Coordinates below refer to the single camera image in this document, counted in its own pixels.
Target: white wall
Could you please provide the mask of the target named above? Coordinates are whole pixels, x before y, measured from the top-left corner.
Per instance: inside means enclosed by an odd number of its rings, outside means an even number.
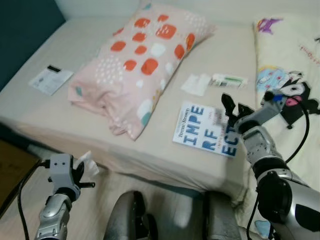
[[[56,0],[67,19],[86,16],[130,16],[139,0]],[[154,0],[210,16],[212,20],[252,22],[280,13],[319,16],[320,0]]]

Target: wire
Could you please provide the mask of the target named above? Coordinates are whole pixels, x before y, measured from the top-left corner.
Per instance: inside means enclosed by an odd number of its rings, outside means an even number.
[[[23,232],[24,232],[24,238],[25,240],[30,240],[29,233],[28,233],[28,227],[25,219],[24,212],[22,210],[22,204],[21,204],[21,192],[22,188],[24,187],[26,181],[29,179],[31,174],[40,166],[43,166],[43,163],[39,160],[32,168],[31,170],[24,176],[24,178],[21,180],[19,189],[18,189],[18,197],[17,197],[17,203],[18,203],[18,211],[21,218],[22,226],[23,226]]]
[[[248,225],[246,226],[246,238],[247,238],[247,240],[252,240],[251,237],[250,237],[250,226],[251,226],[252,220],[254,219],[254,215],[255,215],[255,212],[256,212],[256,209],[257,209],[257,205],[258,205],[258,196],[255,199],[254,207],[253,207],[253,210],[252,210]]]
[[[293,96],[288,96],[288,95],[283,95],[286,98],[290,98],[294,101],[296,101],[299,106],[301,107],[304,116],[305,116],[305,132],[304,132],[304,136],[299,144],[299,146],[296,148],[296,150],[292,153],[292,155],[285,161],[285,163],[289,163],[296,155],[297,153],[300,151],[300,149],[302,148],[302,146],[304,145],[305,141],[307,140],[308,134],[309,134],[309,129],[310,129],[310,120],[309,120],[309,113],[306,109],[306,107],[302,104],[302,102],[300,102],[299,100],[295,99]]]

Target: red polka dot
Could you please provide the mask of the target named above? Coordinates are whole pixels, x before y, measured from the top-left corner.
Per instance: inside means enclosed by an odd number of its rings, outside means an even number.
[[[124,63],[124,67],[125,67],[125,70],[127,71],[132,71],[137,65],[137,62],[135,60],[128,60]]]
[[[148,24],[150,23],[150,20],[147,18],[139,18],[134,26],[138,27],[138,28],[145,28],[146,26],[148,26]]]
[[[185,55],[184,47],[181,44],[176,46],[176,48],[174,50],[174,54],[178,59],[182,59],[184,57],[184,55]]]
[[[187,51],[190,51],[190,49],[192,49],[192,46],[194,45],[195,43],[195,39],[196,39],[196,36],[193,34],[193,33],[190,33],[185,42],[186,42],[186,50]]]
[[[158,17],[158,22],[164,22],[165,20],[167,20],[169,18],[169,16],[167,16],[167,15],[160,15],[159,17]]]
[[[132,40],[137,42],[143,42],[146,39],[147,35],[142,32],[138,32],[136,35],[133,36]]]
[[[157,60],[153,59],[153,58],[149,58],[147,59],[144,64],[141,67],[141,71],[145,74],[145,75],[151,75],[154,70],[156,70],[156,68],[158,67],[158,62]]]
[[[175,26],[165,24],[156,31],[155,35],[157,35],[159,38],[171,39],[175,35],[176,31],[177,28]]]
[[[115,52],[120,52],[122,49],[124,49],[125,46],[126,43],[124,41],[117,41],[112,45],[111,50]]]
[[[147,48],[145,46],[138,46],[135,50],[135,53],[138,55],[144,54],[147,51]]]
[[[123,28],[120,28],[118,31],[116,31],[116,32],[113,34],[113,36],[120,34],[123,30],[124,30],[124,27],[123,27]]]

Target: cartoon character print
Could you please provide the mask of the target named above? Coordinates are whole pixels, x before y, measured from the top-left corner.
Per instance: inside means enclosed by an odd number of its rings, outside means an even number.
[[[291,72],[291,75],[293,77],[296,76],[296,74],[296,72]],[[288,98],[285,102],[285,106],[281,111],[282,117],[288,123],[288,129],[291,129],[292,124],[304,115],[301,106],[298,104],[298,102],[303,104],[303,106],[307,109],[309,114],[320,115],[320,109],[318,109],[318,101],[316,99],[309,99],[311,91],[310,87],[305,81],[298,83],[299,79],[301,78],[298,78],[296,80],[289,79],[280,89],[284,95],[296,99],[294,100],[292,98]]]
[[[288,80],[286,72],[275,66],[264,67],[259,71],[256,89],[258,92],[265,92],[269,89],[281,88]]]

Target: pillowcase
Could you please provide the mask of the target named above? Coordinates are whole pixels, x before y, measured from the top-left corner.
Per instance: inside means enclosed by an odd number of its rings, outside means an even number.
[[[214,29],[203,16],[144,2],[98,57],[75,74],[68,99],[106,116],[113,134],[135,140],[182,59]]]

